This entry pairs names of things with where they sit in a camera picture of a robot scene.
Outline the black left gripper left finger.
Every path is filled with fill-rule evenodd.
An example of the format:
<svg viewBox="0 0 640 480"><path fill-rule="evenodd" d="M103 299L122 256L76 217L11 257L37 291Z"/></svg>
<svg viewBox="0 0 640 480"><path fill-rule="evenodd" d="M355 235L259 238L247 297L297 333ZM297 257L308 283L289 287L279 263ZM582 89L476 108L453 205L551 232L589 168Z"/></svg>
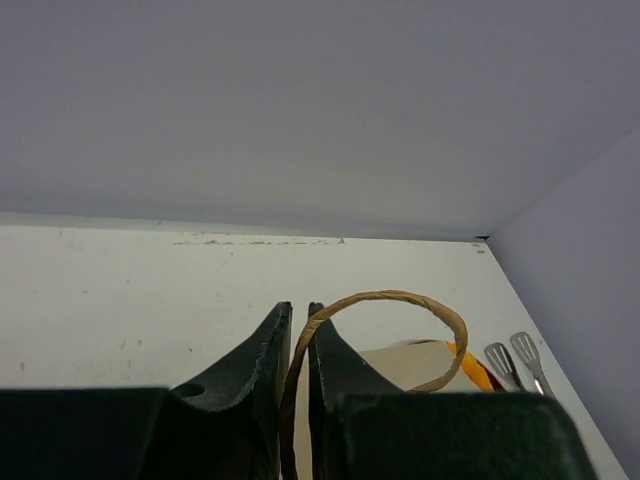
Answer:
<svg viewBox="0 0 640 480"><path fill-rule="evenodd" d="M4 479L276 479L292 306L167 387L4 389Z"/></svg>

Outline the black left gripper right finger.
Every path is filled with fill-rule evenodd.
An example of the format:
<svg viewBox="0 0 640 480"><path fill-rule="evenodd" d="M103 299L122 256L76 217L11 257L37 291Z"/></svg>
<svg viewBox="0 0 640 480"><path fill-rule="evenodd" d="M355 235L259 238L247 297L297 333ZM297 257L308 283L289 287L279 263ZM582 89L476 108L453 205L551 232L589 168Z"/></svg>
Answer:
<svg viewBox="0 0 640 480"><path fill-rule="evenodd" d="M338 334L309 346L315 479L594 479L576 426L534 393L405 393Z"/></svg>

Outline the white paper bag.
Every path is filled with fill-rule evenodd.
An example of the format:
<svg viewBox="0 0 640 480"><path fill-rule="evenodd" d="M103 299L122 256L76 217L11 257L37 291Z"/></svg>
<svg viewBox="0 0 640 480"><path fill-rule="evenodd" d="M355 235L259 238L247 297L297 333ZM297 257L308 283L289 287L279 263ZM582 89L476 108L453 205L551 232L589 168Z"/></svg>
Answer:
<svg viewBox="0 0 640 480"><path fill-rule="evenodd" d="M461 370L468 348L467 326L457 312L430 297L401 290L369 291L350 295L321 308L309 317L299 335L281 398L279 445L281 475L284 479L298 477L294 453L296 396L303 364L311 362L308 350L312 340L332 316L364 301L398 301L424 308L454 335L453 350L443 341L420 340L356 354L357 360L364 366L372 366L392 386L402 387L407 392L435 392L453 382Z"/></svg>

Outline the fake twisted glazed bread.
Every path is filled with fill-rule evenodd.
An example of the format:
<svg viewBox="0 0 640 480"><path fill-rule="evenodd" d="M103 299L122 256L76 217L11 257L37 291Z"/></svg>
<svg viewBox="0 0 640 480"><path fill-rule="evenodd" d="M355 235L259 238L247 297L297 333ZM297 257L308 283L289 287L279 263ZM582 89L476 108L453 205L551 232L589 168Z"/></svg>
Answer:
<svg viewBox="0 0 640 480"><path fill-rule="evenodd" d="M464 374L483 392L494 392L494 384L487 369L469 351L461 363Z"/></svg>

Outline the metal tongs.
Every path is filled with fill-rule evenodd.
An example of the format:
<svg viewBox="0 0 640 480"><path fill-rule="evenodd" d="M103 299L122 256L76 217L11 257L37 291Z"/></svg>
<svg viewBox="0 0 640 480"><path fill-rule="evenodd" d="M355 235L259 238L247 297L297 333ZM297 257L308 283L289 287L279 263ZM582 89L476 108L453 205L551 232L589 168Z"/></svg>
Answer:
<svg viewBox="0 0 640 480"><path fill-rule="evenodd" d="M525 331L517 332L510 337L509 343L510 349L501 342L490 343L484 348L485 358L498 378L513 391L521 393L529 391L511 356L511 352L513 352L529 372L533 380L534 391L555 398L542 368L539 351L531 335Z"/></svg>

